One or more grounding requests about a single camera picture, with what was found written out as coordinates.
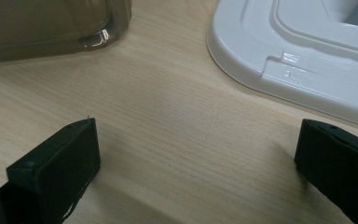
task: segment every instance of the black object edge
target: black object edge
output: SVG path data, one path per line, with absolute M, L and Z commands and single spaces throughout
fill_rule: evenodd
M 95 119 L 65 126 L 7 167 L 0 224 L 63 223 L 100 167 Z
M 358 137 L 336 126 L 304 119 L 296 167 L 353 222 L 358 223 Z

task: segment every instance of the white plastic tray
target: white plastic tray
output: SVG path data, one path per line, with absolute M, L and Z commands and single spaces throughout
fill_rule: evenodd
M 358 123 L 356 0 L 221 0 L 209 50 L 241 84 Z

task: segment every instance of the transparent plastic box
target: transparent plastic box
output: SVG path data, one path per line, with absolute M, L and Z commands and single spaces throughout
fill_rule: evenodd
M 131 0 L 0 0 L 0 62 L 104 48 L 123 35 Z

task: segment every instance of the wooden table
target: wooden table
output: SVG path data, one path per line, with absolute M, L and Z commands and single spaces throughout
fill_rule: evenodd
M 102 168 L 65 223 L 351 223 L 294 156 L 304 118 L 358 125 L 222 72 L 205 41 L 216 4 L 133 0 L 114 46 L 0 63 L 0 186 L 12 162 L 91 116 Z

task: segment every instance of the white plastic base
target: white plastic base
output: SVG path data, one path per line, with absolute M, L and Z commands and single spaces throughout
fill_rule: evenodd
M 357 0 L 221 0 L 209 50 L 241 84 L 358 123 Z

